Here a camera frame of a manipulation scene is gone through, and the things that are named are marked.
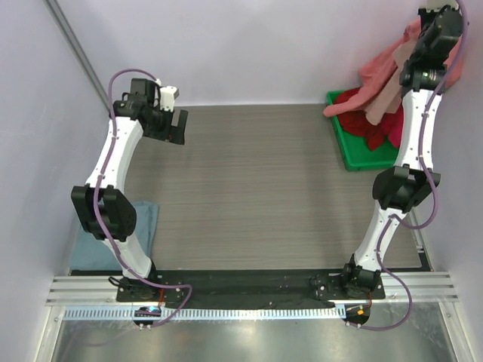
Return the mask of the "salmon pink t-shirt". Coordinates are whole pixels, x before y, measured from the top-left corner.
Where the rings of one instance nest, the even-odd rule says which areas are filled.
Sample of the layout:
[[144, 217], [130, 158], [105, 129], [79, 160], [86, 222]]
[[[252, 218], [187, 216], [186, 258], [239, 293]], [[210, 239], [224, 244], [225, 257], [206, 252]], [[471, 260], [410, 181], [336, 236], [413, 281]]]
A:
[[401, 105], [399, 76], [415, 48], [421, 32], [419, 20], [409, 23], [402, 37], [380, 52], [359, 70], [361, 87], [348, 100], [327, 106], [324, 116], [333, 117], [350, 111], [362, 111], [372, 125], [378, 125], [384, 114], [394, 114]]

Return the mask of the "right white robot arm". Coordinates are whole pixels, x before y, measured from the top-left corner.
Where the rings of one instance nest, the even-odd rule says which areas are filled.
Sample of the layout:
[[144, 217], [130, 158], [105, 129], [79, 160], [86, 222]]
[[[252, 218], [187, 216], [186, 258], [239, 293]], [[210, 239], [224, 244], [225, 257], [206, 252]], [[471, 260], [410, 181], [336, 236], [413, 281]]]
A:
[[404, 62], [399, 84], [403, 108], [401, 145], [394, 165], [374, 180], [374, 214], [366, 235], [344, 265], [337, 282], [344, 296], [363, 299], [382, 287], [383, 257], [409, 212], [428, 196], [438, 207], [441, 181], [432, 162], [435, 117], [453, 66], [451, 51], [462, 54], [467, 35], [466, 10], [461, 1], [430, 1], [418, 11], [421, 32]]

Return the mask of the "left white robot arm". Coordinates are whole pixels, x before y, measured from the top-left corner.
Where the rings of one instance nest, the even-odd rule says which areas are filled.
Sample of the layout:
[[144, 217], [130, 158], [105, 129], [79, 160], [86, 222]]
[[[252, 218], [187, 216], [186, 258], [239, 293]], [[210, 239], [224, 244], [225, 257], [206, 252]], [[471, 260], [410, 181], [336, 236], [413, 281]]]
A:
[[158, 79], [133, 78], [131, 88], [109, 110], [109, 129], [97, 164], [71, 200], [81, 227], [110, 249], [122, 278], [111, 277], [119, 302], [182, 302], [183, 287], [161, 283], [155, 263], [135, 233], [137, 213], [125, 196], [125, 179], [139, 141], [148, 137], [177, 145], [185, 143], [188, 112], [175, 110], [179, 91]]

